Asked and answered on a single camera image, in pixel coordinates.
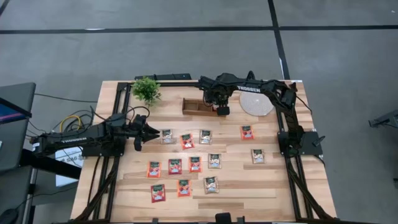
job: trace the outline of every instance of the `green plant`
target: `green plant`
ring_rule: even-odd
[[[147,106],[153,106],[157,100],[160,100],[159,87],[160,84],[156,84],[155,80],[144,77],[133,84],[132,94],[138,100],[144,100]]]

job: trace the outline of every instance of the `wooden tabletop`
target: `wooden tabletop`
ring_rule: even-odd
[[[117,83],[107,81],[102,84],[96,112],[104,117],[112,113]],[[298,96],[307,103],[303,83],[298,82],[297,88]],[[239,104],[241,92],[235,91],[229,98],[231,114],[225,118],[183,115],[182,98],[201,100],[203,92],[194,87],[161,87],[160,91],[162,101],[150,108],[147,120],[153,128],[172,129],[177,139],[181,134],[192,133],[196,143],[200,130],[210,129],[213,131],[213,143],[196,144],[195,148],[183,151],[179,140],[176,144],[164,145],[155,139],[144,144],[142,151],[137,152],[133,139],[128,140],[125,154],[120,160],[111,222],[151,222],[152,218],[159,218],[160,222],[214,222],[215,214],[221,212],[230,212],[234,221],[241,216],[245,216],[247,222],[295,220],[285,162],[279,153],[275,110],[266,116],[248,115]],[[130,105],[143,106],[143,103],[131,96]],[[297,101],[296,111],[304,130],[313,129],[311,114],[302,102]],[[147,114],[143,109],[136,110],[137,113]],[[242,125],[253,126],[254,140],[241,140],[239,127]],[[253,164],[251,149],[263,149],[266,163]],[[222,169],[208,169],[208,153],[222,154]],[[190,156],[201,156],[203,172],[189,173]],[[168,175],[168,160],[178,158],[182,159],[183,174]],[[302,160],[309,191],[327,213],[335,216],[323,164],[313,156],[302,156]],[[146,177],[149,161],[163,164],[161,178]],[[95,162],[95,157],[84,162],[71,218],[77,217],[86,207]],[[101,165],[98,166],[93,195],[98,188],[100,170]],[[203,178],[213,176],[218,178],[220,192],[205,194]],[[177,197],[178,179],[192,181],[193,196]],[[165,185],[165,202],[151,202],[150,187],[155,184]],[[304,216],[302,194],[298,192]],[[107,198],[104,195],[100,218],[104,217]]]

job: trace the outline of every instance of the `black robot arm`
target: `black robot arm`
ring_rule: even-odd
[[[139,115],[126,124],[125,114],[114,114],[100,124],[66,133],[45,133],[31,139],[36,156],[48,156],[58,150],[82,147],[82,156],[121,156],[128,137],[135,138],[134,148],[141,151],[141,142],[159,137],[159,131]]]
[[[253,72],[250,71],[246,79],[238,78],[230,73],[223,73],[215,80],[200,77],[197,88],[203,90],[205,103],[217,106],[218,115],[229,114],[228,98],[235,90],[266,95],[285,116],[289,128],[288,146],[292,146],[294,149],[301,148],[304,130],[299,125],[295,111],[297,92],[295,83],[287,86],[286,83],[278,80],[256,80]]]

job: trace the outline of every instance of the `snack packet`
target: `snack packet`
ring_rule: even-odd
[[[221,169],[221,154],[209,154],[209,169]]]
[[[150,187],[152,203],[166,201],[166,190],[164,184],[153,185]]]
[[[189,149],[189,148],[195,147],[195,145],[193,143],[192,134],[181,135],[180,139],[181,139],[182,149]]]
[[[203,180],[205,182],[205,193],[206,194],[219,192],[217,177],[205,177]]]
[[[200,130],[199,144],[211,144],[210,130]]]
[[[189,172],[201,172],[201,157],[189,157]]]
[[[173,131],[171,129],[162,130],[162,138],[160,139],[161,144],[172,144],[173,143]]]
[[[169,175],[170,174],[182,174],[181,159],[169,159]]]
[[[148,162],[147,177],[159,178],[161,170],[161,162]]]
[[[251,125],[241,126],[242,140],[254,139],[254,132]]]
[[[191,180],[178,180],[177,181],[177,196],[186,197],[191,196]]]
[[[266,163],[262,149],[252,149],[251,156],[253,158],[253,164]]]

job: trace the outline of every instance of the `yellow cable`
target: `yellow cable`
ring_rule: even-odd
[[[81,126],[81,119],[80,119],[79,116],[77,116],[77,115],[70,115],[70,116],[67,116],[65,119],[63,119],[63,120],[61,121],[60,132],[62,132],[62,125],[63,125],[63,123],[64,123],[67,119],[69,119],[69,118],[77,118],[77,120],[79,120],[79,127],[77,127],[77,130],[79,130],[79,128],[80,128],[80,126]]]

